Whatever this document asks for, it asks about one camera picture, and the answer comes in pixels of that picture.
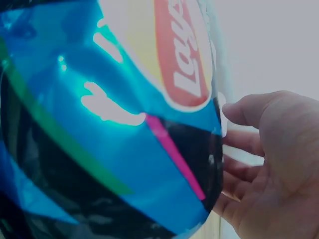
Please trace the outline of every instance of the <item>white wall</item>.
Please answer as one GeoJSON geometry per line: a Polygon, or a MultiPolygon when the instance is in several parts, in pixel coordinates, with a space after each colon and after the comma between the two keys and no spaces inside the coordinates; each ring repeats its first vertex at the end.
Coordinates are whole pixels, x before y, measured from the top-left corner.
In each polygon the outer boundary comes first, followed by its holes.
{"type": "MultiPolygon", "coordinates": [[[[317,0],[214,1],[227,47],[233,100],[277,90],[319,100],[317,0]]],[[[261,162],[242,152],[231,154],[248,163],[261,162]]],[[[221,238],[238,237],[222,222],[221,238]]]]}

